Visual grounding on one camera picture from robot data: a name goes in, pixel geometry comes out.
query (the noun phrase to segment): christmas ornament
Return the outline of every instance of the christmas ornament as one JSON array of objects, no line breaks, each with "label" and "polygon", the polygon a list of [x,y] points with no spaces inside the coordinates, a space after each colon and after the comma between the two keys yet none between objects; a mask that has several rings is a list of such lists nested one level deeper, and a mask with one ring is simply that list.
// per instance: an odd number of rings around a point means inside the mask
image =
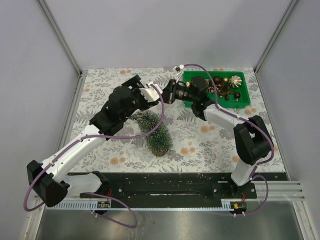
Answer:
[{"label": "christmas ornament", "polygon": [[213,87],[208,88],[208,93],[213,94],[215,92],[215,89]]},{"label": "christmas ornament", "polygon": [[241,77],[239,76],[232,76],[229,80],[229,84],[232,88],[236,89],[239,88],[242,83]]},{"label": "christmas ornament", "polygon": [[219,76],[215,76],[214,78],[213,78],[213,81],[214,81],[214,83],[217,85],[217,84],[220,84],[221,82],[222,82],[222,80],[221,80],[221,78],[219,77]]},{"label": "christmas ornament", "polygon": [[236,93],[234,94],[234,97],[235,97],[236,101],[238,101],[239,98],[241,97],[240,92],[236,92]]}]

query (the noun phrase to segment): white panel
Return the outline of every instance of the white panel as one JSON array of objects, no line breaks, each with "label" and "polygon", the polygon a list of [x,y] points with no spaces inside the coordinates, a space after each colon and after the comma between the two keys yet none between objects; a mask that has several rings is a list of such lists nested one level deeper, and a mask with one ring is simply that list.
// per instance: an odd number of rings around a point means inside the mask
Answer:
[{"label": "white panel", "polygon": [[290,0],[46,0],[83,69],[255,66]]},{"label": "white panel", "polygon": [[320,1],[300,1],[258,77],[290,176],[320,233]]},{"label": "white panel", "polygon": [[25,230],[27,164],[56,148],[76,75],[35,0],[0,1],[0,233]]}]

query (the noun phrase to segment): artificial pine tree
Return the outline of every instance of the artificial pine tree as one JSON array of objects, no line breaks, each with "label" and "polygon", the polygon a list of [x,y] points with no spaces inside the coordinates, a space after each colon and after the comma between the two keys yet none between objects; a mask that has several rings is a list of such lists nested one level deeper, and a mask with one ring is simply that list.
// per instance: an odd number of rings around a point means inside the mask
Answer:
[{"label": "artificial pine tree", "polygon": [[[140,111],[130,117],[136,121],[142,133],[147,133],[159,122],[159,116],[153,111]],[[173,146],[168,127],[161,124],[153,133],[146,137],[146,143],[151,152],[157,157],[165,155]]]}]

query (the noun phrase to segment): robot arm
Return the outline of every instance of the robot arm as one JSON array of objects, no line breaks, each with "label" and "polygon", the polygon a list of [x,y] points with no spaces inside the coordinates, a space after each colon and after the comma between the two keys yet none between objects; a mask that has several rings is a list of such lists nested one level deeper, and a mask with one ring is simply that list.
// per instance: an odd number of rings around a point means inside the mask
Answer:
[{"label": "robot arm", "polygon": [[[157,84],[154,86],[162,93]],[[109,140],[104,136],[114,136],[120,131],[124,122],[137,109],[144,111],[158,104],[158,93],[148,87],[142,85],[138,75],[116,87],[101,111],[94,115],[89,125],[75,139],[41,163],[33,160],[27,165],[28,181],[31,184],[44,167],[52,164],[33,186],[33,190],[48,207],[55,206],[67,195],[79,196],[84,192],[97,191],[106,194],[108,180],[99,172],[76,176],[67,174],[90,151]]]},{"label": "robot arm", "polygon": [[[165,103],[172,104],[176,99],[193,102],[191,108],[195,116],[204,121],[216,123],[234,134],[240,160],[231,178],[237,186],[242,186],[249,181],[257,160],[269,153],[270,146],[268,141],[247,123],[217,110],[215,102],[208,97],[205,81],[203,77],[194,77],[190,86],[186,87],[180,85],[175,79],[171,79],[163,91],[156,84],[155,87],[162,93]],[[158,98],[158,93],[153,88],[145,88],[141,84],[138,75],[116,87],[101,111],[89,121],[89,125],[71,143],[41,163],[33,160],[27,165],[28,181],[31,184],[43,168],[52,163],[52,166],[35,183],[33,190],[48,207],[58,204],[67,195],[79,196],[85,192],[106,195],[108,180],[101,173],[94,171],[83,175],[67,174],[91,150],[103,144],[105,140],[109,140],[104,137],[105,135],[115,135],[137,109],[144,111],[157,105]],[[249,118],[249,121],[253,121],[269,135],[259,116]],[[58,161],[54,162],[59,155],[61,156]]]},{"label": "robot arm", "polygon": [[246,119],[260,128],[269,139],[271,139],[263,119],[255,115],[250,118],[230,116],[229,110],[218,105],[208,97],[208,86],[203,77],[195,76],[190,85],[181,85],[175,79],[163,89],[163,98],[166,103],[172,104],[176,99],[192,102],[194,115],[204,121],[213,122],[228,130],[235,139],[236,151],[240,157],[231,179],[237,186],[243,186],[249,182],[257,161],[267,156],[271,147],[267,139],[247,122],[239,120]]}]

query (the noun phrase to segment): floral patterned surface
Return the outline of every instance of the floral patterned surface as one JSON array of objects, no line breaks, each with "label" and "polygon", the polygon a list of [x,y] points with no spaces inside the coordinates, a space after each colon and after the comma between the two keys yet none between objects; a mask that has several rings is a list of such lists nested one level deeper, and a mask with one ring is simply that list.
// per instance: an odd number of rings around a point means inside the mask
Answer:
[{"label": "floral patterned surface", "polygon": [[[244,73],[251,105],[234,112],[247,117],[260,115],[275,144],[274,159],[259,168],[259,172],[284,172],[284,164],[270,124],[261,92],[251,67],[207,68],[210,71]],[[142,83],[153,81],[164,88],[174,78],[166,68],[92,68],[89,69],[77,109],[71,140],[88,124],[108,100],[113,89],[134,75]],[[161,105],[151,109],[160,114]],[[91,151],[72,172],[232,172],[239,160],[233,136],[225,129],[195,117],[182,101],[165,105],[165,124],[171,132],[173,148],[162,157],[154,156],[144,139],[109,140]],[[138,125],[128,120],[118,136],[140,134]]]}]

